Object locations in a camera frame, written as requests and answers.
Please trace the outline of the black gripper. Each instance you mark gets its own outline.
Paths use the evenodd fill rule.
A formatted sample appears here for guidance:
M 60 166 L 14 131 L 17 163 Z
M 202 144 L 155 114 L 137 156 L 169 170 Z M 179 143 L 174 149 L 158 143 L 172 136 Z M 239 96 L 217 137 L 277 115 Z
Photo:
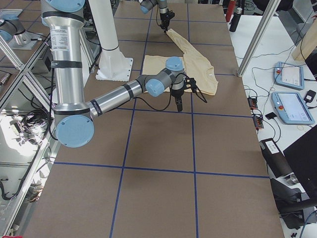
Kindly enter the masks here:
M 161 24 L 159 26 L 164 32 L 166 32 L 168 30 L 170 20 L 166 18 L 166 13 L 161 13 L 160 19 L 161 19 Z
M 182 106 L 182 96 L 184 94 L 184 91 L 182 89 L 179 90 L 171 90 L 171 95 L 175 98 L 175 104 L 177 107 L 177 111 L 181 112 L 183 110 Z

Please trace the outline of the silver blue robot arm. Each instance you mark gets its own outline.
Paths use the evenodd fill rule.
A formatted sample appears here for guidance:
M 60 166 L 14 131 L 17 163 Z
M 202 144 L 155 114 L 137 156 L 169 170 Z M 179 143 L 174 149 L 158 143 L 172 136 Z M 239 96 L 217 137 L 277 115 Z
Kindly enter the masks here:
M 158 7 L 160 14 L 161 24 L 159 27 L 166 33 L 170 24 L 170 20 L 175 16 L 175 13 L 172 10 L 169 10 L 167 7 L 166 0 L 140 0 L 140 9 L 144 14 L 147 14 L 155 6 Z
M 83 0 L 44 0 L 42 20 L 50 29 L 52 74 L 55 76 L 57 104 L 55 137 L 64 146 L 78 148 L 95 134 L 93 120 L 137 98 L 144 92 L 153 97 L 166 89 L 184 91 L 183 62 L 170 57 L 155 75 L 130 79 L 133 60 L 120 51 L 110 2 L 88 2 L 101 47 L 99 69 L 83 79 L 81 42 L 84 26 Z

